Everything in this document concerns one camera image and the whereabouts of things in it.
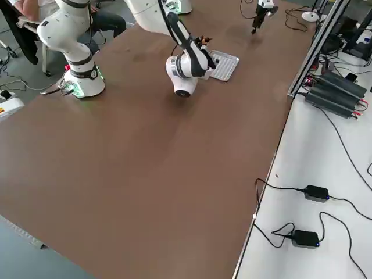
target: black jacket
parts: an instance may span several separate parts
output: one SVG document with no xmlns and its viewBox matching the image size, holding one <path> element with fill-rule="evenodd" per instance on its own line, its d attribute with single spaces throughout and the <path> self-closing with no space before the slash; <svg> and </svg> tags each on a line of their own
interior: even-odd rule
<svg viewBox="0 0 372 279">
<path fill-rule="evenodd" d="M 6 22 L 8 22 L 9 28 L 25 57 L 32 64 L 37 65 L 37 46 L 35 44 L 35 41 L 37 40 L 36 34 L 26 28 L 19 28 L 17 26 L 19 14 L 8 0 L 0 0 L 0 10 L 3 13 Z"/>
</svg>

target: white cable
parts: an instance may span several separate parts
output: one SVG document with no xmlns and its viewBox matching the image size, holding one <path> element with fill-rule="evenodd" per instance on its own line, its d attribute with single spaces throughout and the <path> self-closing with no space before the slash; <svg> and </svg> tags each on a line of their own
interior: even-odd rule
<svg viewBox="0 0 372 279">
<path fill-rule="evenodd" d="M 13 80 L 13 81 L 10 81 L 10 82 L 8 82 L 8 83 L 0 84 L 0 88 L 1 88 L 2 86 L 4 86 L 4 85 L 8 85 L 8 84 L 12 84 L 12 83 L 23 83 L 24 86 L 26 86 L 28 89 L 31 89 L 31 90 L 44 90 L 44 89 L 47 89 L 47 88 L 49 88 L 49 87 L 51 87 L 52 85 L 55 84 L 55 83 L 52 83 L 52 84 L 50 84 L 50 85 L 48 85 L 48 86 L 46 86 L 46 87 L 43 87 L 43 88 L 32 88 L 32 87 L 29 87 L 29 86 L 27 85 L 27 83 L 25 83 L 25 82 L 22 81 L 22 80 Z"/>
</svg>

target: metal tray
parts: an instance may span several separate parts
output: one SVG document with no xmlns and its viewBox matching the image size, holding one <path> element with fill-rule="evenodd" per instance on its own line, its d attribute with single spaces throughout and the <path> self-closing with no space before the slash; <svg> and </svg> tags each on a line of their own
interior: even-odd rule
<svg viewBox="0 0 372 279">
<path fill-rule="evenodd" d="M 220 51 L 210 51 L 210 55 L 219 60 L 210 76 L 221 81 L 228 81 L 239 63 L 239 58 Z"/>
</svg>

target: chair leg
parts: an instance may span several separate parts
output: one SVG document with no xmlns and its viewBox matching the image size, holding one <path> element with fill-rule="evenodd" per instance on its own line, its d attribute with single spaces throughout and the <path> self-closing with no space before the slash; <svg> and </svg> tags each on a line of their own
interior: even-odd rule
<svg viewBox="0 0 372 279">
<path fill-rule="evenodd" d="M 42 72 L 47 76 L 50 77 L 50 72 L 47 71 L 47 61 L 48 61 L 48 47 L 47 45 L 42 45 Z"/>
</svg>

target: black power supply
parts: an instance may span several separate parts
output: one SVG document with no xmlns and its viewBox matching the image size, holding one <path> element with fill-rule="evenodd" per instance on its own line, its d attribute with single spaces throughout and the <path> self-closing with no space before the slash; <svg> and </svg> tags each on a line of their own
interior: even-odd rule
<svg viewBox="0 0 372 279">
<path fill-rule="evenodd" d="M 292 235 L 292 244 L 295 247 L 314 249 L 319 247 L 319 238 L 316 232 L 295 230 Z"/>
<path fill-rule="evenodd" d="M 308 185 L 305 189 L 303 189 L 303 194 L 305 199 L 316 202 L 326 202 L 330 199 L 328 189 L 313 185 Z"/>
</svg>

